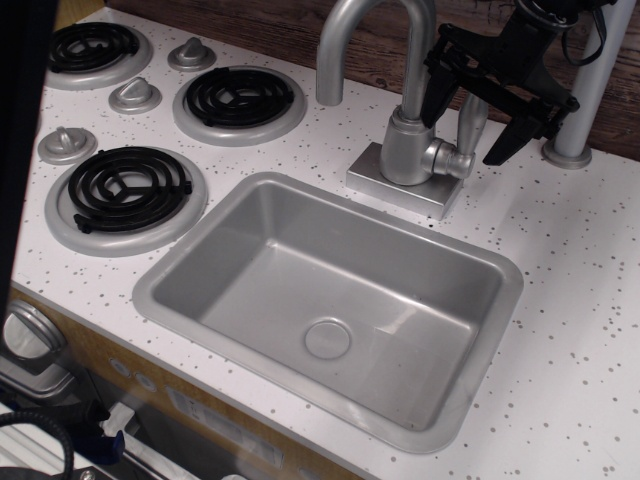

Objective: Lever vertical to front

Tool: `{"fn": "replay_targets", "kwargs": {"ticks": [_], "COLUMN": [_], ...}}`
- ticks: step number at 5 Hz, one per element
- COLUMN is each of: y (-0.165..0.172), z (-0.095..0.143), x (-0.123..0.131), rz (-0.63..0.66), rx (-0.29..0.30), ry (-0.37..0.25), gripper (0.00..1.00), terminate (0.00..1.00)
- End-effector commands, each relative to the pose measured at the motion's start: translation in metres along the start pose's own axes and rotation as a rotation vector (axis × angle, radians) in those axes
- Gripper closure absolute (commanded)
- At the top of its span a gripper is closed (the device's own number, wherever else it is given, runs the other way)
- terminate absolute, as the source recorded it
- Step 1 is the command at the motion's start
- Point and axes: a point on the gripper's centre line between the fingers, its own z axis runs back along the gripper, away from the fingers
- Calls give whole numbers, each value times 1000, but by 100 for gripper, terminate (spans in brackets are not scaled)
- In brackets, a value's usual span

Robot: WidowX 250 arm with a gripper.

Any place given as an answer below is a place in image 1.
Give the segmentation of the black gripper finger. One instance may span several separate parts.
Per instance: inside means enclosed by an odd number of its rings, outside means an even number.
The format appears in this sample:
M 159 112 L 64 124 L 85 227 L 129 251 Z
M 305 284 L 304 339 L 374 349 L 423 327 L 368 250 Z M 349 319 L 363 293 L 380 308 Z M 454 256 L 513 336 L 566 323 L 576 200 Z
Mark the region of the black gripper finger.
M 521 150 L 536 133 L 536 120 L 529 116 L 513 117 L 483 159 L 489 166 L 500 166 Z
M 456 75 L 442 65 L 436 65 L 429 72 L 421 119 L 427 128 L 433 128 L 458 90 L 458 81 Z

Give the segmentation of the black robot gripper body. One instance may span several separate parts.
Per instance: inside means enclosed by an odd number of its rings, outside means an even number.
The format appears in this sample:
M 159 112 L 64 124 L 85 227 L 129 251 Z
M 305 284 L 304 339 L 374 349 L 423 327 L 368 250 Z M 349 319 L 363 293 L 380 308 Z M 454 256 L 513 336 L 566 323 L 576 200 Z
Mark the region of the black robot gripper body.
M 579 108 L 544 65 L 544 55 L 556 37 L 530 14 L 515 12 L 497 36 L 477 34 L 450 23 L 425 58 L 428 72 L 442 65 L 463 88 L 509 116 L 536 120 L 532 139 L 555 135 L 564 119 Z

